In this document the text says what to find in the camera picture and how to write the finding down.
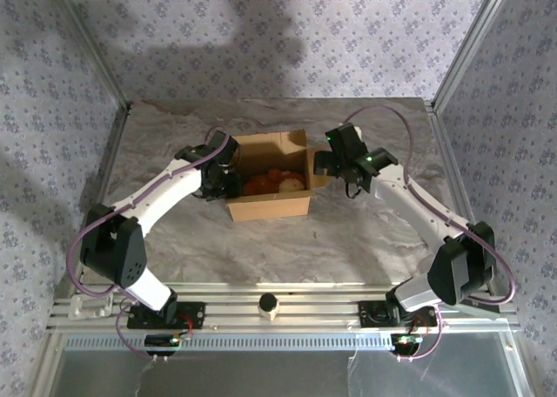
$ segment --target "gray marble surface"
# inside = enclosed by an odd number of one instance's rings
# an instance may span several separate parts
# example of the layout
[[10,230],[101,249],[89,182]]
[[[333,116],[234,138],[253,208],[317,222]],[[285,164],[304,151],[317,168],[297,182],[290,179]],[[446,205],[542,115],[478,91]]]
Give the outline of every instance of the gray marble surface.
[[[411,174],[452,206],[435,141],[420,98],[278,99],[134,104],[118,147],[105,204],[122,199],[166,167],[185,145],[201,143],[215,124],[235,134],[303,128],[309,145],[352,111],[388,104],[415,132]],[[392,113],[363,112],[354,119],[373,149],[403,160],[408,137]],[[342,181],[316,191],[308,216],[234,223],[224,201],[188,197],[145,239],[149,267],[165,282],[366,282],[385,285],[422,273],[433,258],[417,233],[382,201],[345,196]],[[84,280],[99,279],[86,273]]]

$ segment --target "cardboard box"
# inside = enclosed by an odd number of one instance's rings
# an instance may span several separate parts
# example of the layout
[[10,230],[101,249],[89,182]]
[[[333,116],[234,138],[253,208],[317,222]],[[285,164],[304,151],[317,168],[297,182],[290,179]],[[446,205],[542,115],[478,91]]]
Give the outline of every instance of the cardboard box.
[[306,190],[227,199],[232,220],[306,215],[313,190],[326,185],[329,178],[313,175],[313,156],[317,149],[307,148],[305,131],[258,133],[234,138],[241,146],[241,160],[235,172],[242,176],[243,181],[271,168],[279,168],[305,175]]

